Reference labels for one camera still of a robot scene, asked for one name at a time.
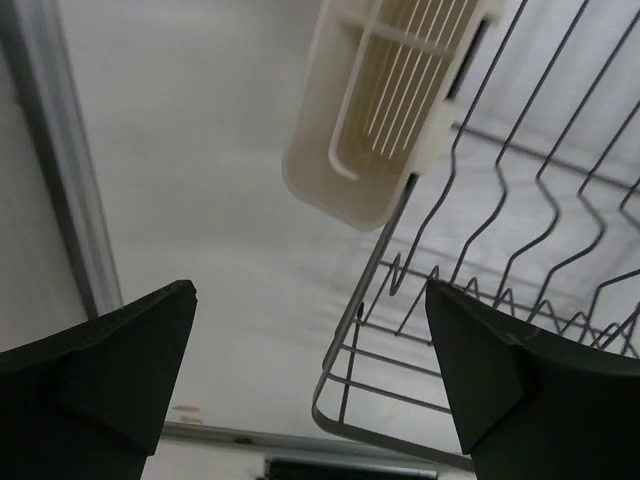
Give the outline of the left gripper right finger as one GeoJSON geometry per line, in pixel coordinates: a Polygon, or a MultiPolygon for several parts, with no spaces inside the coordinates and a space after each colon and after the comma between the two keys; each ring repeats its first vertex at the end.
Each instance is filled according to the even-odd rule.
{"type": "Polygon", "coordinates": [[[636,479],[639,362],[431,280],[425,310],[456,432],[479,479],[636,479]]]}

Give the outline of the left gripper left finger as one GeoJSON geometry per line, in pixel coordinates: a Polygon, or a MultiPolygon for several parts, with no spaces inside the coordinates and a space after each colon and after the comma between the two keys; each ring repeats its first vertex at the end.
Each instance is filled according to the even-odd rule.
{"type": "Polygon", "coordinates": [[[138,479],[197,307],[189,280],[1,354],[4,479],[138,479]]]}

